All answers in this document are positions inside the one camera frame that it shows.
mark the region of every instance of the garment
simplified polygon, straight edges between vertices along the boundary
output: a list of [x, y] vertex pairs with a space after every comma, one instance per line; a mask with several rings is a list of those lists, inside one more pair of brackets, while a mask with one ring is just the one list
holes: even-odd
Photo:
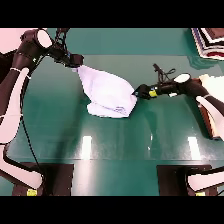
[[132, 95], [134, 89], [126, 80], [85, 65], [73, 71], [79, 74], [84, 93], [91, 100], [87, 106], [90, 114], [112, 118], [130, 115], [137, 98]]

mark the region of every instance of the yellow sticker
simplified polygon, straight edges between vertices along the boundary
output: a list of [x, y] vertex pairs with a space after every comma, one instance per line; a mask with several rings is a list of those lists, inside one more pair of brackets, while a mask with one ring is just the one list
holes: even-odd
[[198, 192], [196, 193], [196, 196], [205, 196], [205, 192]]
[[149, 95], [150, 95], [151, 97], [155, 97], [155, 96], [157, 96], [155, 90], [149, 91]]
[[37, 196], [37, 190], [28, 189], [27, 196]]

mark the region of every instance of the green tabletop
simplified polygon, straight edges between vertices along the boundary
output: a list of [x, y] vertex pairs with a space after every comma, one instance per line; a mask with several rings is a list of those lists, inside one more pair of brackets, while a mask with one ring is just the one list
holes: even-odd
[[[55, 29], [49, 33], [54, 37]], [[189, 29], [71, 29], [67, 46], [84, 55], [85, 65], [116, 74], [133, 88], [157, 82], [153, 63], [165, 71], [176, 68], [171, 77], [223, 75], [222, 62], [198, 57]], [[158, 164], [224, 164], [224, 143], [208, 139], [197, 105], [186, 96], [138, 100], [129, 118], [92, 116], [78, 74], [45, 58], [24, 100], [38, 160], [75, 165], [72, 195], [158, 195]], [[92, 137], [87, 158], [85, 136]], [[34, 161], [22, 127], [8, 156]], [[12, 184], [0, 180], [0, 195], [10, 195]]]

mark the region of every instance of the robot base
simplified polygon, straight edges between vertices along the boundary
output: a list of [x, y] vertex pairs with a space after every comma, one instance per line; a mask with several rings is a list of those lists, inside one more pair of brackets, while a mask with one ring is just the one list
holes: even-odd
[[[186, 184], [186, 170], [211, 170], [211, 165], [158, 165], [157, 174], [160, 196], [196, 196]], [[218, 194], [217, 187], [203, 190], [205, 196]]]
[[[36, 166], [35, 163], [21, 164], [27, 167]], [[40, 163], [40, 166], [45, 172], [47, 194], [43, 186], [33, 191], [30, 187], [15, 184], [12, 196], [71, 196], [74, 164]]]

